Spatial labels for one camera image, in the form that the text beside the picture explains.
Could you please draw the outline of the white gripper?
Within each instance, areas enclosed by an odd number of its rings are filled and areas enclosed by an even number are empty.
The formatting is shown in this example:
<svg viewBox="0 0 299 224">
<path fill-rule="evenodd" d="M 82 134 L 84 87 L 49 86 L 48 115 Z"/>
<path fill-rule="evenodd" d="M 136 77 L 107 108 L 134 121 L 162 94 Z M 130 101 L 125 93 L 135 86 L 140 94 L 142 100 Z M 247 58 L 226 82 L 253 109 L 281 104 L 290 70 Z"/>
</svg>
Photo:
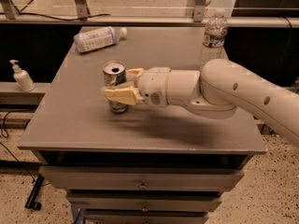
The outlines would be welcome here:
<svg viewBox="0 0 299 224">
<path fill-rule="evenodd" d="M 104 95 L 109 101 L 125 105 L 136 105 L 143 101 L 146 105 L 166 107 L 166 85 L 170 75 L 169 67 L 153 67 L 149 70 L 133 68 L 126 70 L 126 80 L 137 82 L 125 88 L 105 87 Z"/>
</svg>

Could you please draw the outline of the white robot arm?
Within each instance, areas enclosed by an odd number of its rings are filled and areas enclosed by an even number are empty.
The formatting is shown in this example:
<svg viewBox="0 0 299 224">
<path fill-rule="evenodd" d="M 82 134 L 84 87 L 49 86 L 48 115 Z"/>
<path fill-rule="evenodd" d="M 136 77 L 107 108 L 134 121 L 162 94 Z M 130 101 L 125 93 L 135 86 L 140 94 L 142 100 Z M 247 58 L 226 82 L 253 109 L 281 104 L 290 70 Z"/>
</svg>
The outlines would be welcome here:
<svg viewBox="0 0 299 224">
<path fill-rule="evenodd" d="M 200 70 L 169 67 L 129 69 L 126 81 L 106 85 L 113 102 L 165 108 L 178 105 L 195 115 L 227 119 L 242 108 L 276 133 L 299 145 L 299 94 L 259 77 L 225 59 L 207 62 Z"/>
</svg>

